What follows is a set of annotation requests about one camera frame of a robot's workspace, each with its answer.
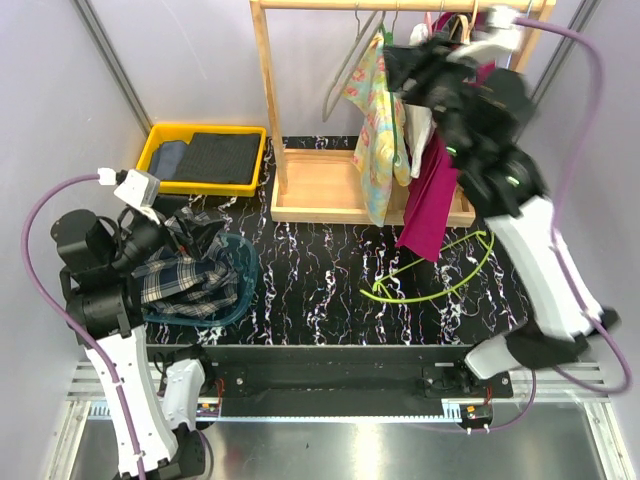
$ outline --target blue laundry basket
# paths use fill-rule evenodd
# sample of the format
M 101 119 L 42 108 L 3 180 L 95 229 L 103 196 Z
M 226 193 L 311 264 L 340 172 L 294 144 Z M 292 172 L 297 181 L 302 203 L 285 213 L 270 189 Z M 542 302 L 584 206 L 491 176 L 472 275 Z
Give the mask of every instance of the blue laundry basket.
M 235 305 L 214 313 L 202 320 L 171 315 L 145 315 L 147 322 L 186 325 L 190 327 L 226 327 L 241 319 L 247 312 L 258 278 L 258 254 L 253 245 L 244 237 L 232 233 L 220 233 L 218 239 L 227 249 L 233 266 L 238 272 L 238 301 Z

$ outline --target black marble table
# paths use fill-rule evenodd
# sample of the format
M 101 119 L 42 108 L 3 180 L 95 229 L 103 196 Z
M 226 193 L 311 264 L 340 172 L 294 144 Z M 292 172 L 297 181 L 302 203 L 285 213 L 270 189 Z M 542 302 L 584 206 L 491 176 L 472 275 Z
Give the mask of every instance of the black marble table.
M 355 137 L 290 137 L 291 148 L 353 149 Z M 204 208 L 226 220 L 225 230 L 250 239 L 261 271 L 246 316 L 224 328 L 147 325 L 151 344 L 472 344 L 525 322 L 532 315 L 526 292 L 502 247 L 458 293 L 434 301 L 383 304 L 360 293 L 374 281 L 416 259 L 396 248 L 402 227 L 274 223 L 269 205 L 275 175 L 269 142 L 254 197 L 208 197 Z M 470 229 L 448 229 L 450 243 Z M 445 290 L 483 257 L 474 240 L 423 262 L 388 281 L 399 298 Z

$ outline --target wooden clothing rack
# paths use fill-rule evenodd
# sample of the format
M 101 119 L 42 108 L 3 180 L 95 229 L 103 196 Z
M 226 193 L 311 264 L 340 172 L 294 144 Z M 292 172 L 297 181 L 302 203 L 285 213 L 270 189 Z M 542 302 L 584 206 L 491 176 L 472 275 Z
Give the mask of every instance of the wooden clothing rack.
M 351 163 L 350 150 L 285 149 L 267 30 L 267 9 L 292 10 L 386 10 L 471 12 L 491 5 L 508 5 L 521 12 L 530 8 L 530 18 L 547 21 L 555 0 L 250 0 L 253 27 L 260 55 L 260 67 L 276 160 L 276 179 L 271 216 L 277 222 L 370 224 L 360 187 L 360 174 Z M 535 48 L 540 32 L 529 29 L 511 64 L 521 72 Z M 402 225 L 408 190 L 394 184 L 385 223 Z M 475 219 L 473 206 L 458 188 L 447 225 L 468 227 Z

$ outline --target yellow bin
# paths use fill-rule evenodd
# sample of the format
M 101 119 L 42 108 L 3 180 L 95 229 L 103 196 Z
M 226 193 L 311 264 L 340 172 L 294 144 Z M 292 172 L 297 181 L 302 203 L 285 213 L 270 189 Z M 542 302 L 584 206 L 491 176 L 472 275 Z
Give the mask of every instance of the yellow bin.
M 151 165 L 151 155 L 164 142 L 182 140 L 191 143 L 194 133 L 221 133 L 232 135 L 246 135 L 250 133 L 260 134 L 260 146 L 258 147 L 258 157 L 253 170 L 253 178 L 249 185 L 233 185 L 220 183 L 194 183 L 194 182 L 160 182 L 160 193 L 177 193 L 182 195 L 202 194 L 202 195 L 225 195 L 230 197 L 252 197 L 256 193 L 258 186 L 258 175 L 262 164 L 262 154 L 264 152 L 267 130 L 263 127 L 225 127 L 216 125 L 184 125 L 174 123 L 161 123 L 155 125 L 149 133 L 147 143 L 142 150 L 142 155 L 136 165 L 137 170 L 148 171 Z

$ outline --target magenta garment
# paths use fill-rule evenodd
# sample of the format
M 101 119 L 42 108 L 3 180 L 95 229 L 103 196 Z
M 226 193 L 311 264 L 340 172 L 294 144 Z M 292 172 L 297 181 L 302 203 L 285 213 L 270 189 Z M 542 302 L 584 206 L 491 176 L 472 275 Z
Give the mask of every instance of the magenta garment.
M 438 261 L 457 178 L 444 142 L 434 133 L 422 153 L 420 177 L 409 185 L 404 229 L 397 246 L 407 247 L 430 262 Z

